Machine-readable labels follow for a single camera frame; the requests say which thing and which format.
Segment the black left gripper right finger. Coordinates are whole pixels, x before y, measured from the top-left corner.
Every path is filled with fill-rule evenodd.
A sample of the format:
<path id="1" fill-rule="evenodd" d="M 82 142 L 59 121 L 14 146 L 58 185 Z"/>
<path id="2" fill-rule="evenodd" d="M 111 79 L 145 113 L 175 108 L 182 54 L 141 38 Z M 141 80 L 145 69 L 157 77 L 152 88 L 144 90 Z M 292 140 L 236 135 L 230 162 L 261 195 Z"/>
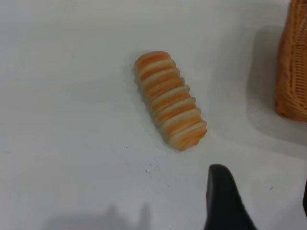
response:
<path id="1" fill-rule="evenodd" d="M 306 181 L 306 184 L 305 184 L 305 190 L 304 190 L 302 205 L 303 205 L 305 215 L 307 216 L 307 181 Z"/>

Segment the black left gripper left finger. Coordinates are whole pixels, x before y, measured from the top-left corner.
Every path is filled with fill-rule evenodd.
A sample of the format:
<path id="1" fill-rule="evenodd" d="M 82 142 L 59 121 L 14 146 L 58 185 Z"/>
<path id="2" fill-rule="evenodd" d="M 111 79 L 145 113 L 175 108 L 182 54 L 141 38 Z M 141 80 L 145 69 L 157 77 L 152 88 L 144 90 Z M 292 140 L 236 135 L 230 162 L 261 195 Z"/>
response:
<path id="1" fill-rule="evenodd" d="M 229 169 L 212 164 L 208 169 L 205 230 L 255 230 Z"/>

